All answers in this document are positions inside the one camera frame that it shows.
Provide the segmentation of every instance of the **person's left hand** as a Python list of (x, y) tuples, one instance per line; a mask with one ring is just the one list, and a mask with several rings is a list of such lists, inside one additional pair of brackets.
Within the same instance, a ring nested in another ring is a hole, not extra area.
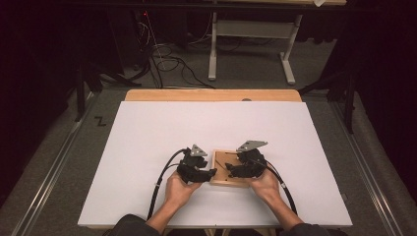
[(193, 183), (188, 185), (181, 179), (180, 174), (175, 171), (166, 181), (165, 204), (178, 208), (182, 207), (202, 184)]

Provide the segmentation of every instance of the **hand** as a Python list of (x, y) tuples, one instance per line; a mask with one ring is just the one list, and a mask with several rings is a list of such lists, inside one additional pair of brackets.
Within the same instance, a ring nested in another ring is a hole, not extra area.
[(279, 181), (269, 170), (266, 169), (258, 178), (245, 178), (245, 181), (251, 186), (255, 194), (266, 203), (282, 200), (279, 194)]
[(175, 171), (166, 182), (165, 204), (178, 208), (182, 207), (187, 203), (194, 191), (200, 188), (202, 184), (193, 183), (188, 185), (184, 183), (181, 176)]

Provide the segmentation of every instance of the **sleeve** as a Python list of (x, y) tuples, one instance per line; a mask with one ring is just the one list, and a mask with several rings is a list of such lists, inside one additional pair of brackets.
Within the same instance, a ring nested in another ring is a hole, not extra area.
[(328, 231), (317, 224), (300, 223), (289, 231), (283, 231), (280, 236), (329, 236)]
[(159, 236), (159, 233), (152, 227), (145, 224), (145, 221), (133, 214), (123, 216), (108, 236)]

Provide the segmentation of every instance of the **white board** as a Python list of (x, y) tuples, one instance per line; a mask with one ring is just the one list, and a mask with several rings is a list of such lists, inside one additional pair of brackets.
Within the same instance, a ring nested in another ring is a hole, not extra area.
[[(91, 228), (113, 226), (125, 214), (146, 219), (154, 183), (168, 159), (198, 145), (237, 149), (248, 140), (267, 141), (260, 152), (278, 170), (299, 216), (308, 223), (352, 224), (303, 102), (123, 101), (79, 219)], [(179, 154), (172, 163), (178, 163)], [(164, 198), (165, 180), (155, 210)], [(250, 189), (204, 183), (169, 222), (170, 227), (274, 226), (277, 220)]]

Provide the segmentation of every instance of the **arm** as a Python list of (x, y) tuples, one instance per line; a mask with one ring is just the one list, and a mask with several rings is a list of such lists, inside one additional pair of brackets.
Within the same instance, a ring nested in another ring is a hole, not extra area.
[(284, 230), (290, 230), (295, 225), (303, 223), (298, 215), (283, 201), (279, 194), (279, 183), (275, 176), (265, 170), (259, 178), (247, 178), (251, 188), (272, 210)]
[(202, 183), (187, 185), (175, 171), (166, 182), (165, 201), (160, 209), (147, 221), (147, 225), (162, 234), (172, 216), (187, 203), (194, 191), (200, 186), (202, 186)]

